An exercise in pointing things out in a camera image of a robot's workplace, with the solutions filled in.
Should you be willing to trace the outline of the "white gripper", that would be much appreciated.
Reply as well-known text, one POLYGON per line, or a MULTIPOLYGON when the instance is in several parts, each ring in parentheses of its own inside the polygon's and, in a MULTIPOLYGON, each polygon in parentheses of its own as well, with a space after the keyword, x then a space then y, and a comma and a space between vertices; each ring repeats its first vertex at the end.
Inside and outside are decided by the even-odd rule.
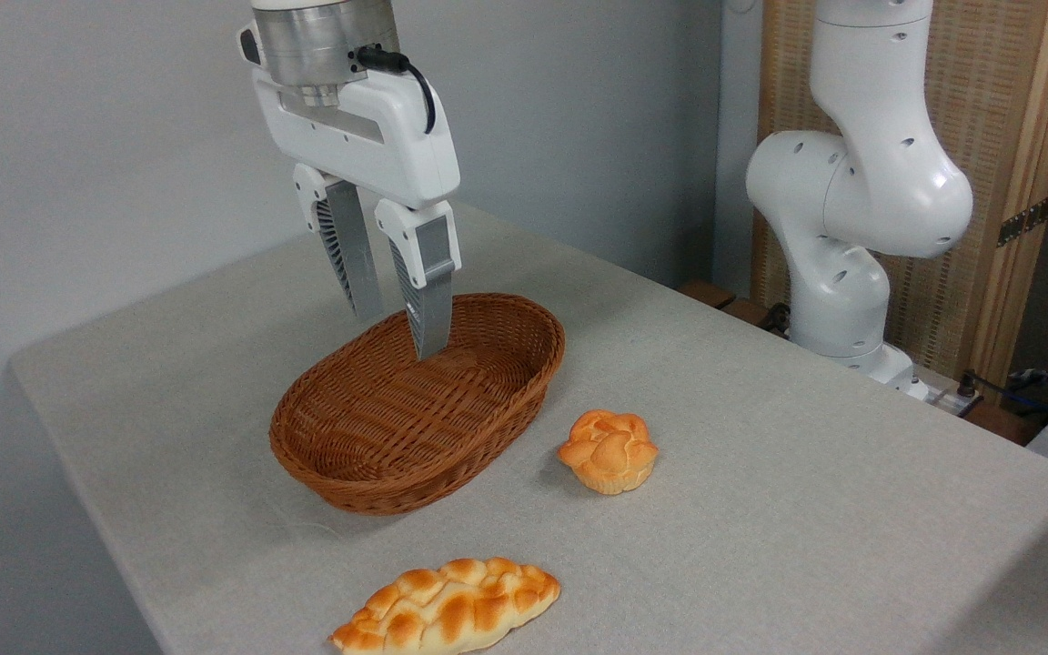
POLYGON ((354 315, 383 315, 357 184, 385 197, 376 221, 389 237, 418 357, 440 352, 452 324, 452 274, 462 267, 453 210, 440 202, 460 185, 441 104, 428 134, 412 77, 370 72, 341 88, 336 107, 305 105, 261 67, 252 78, 275 144, 300 162, 292 178, 305 223, 323 241, 354 315))

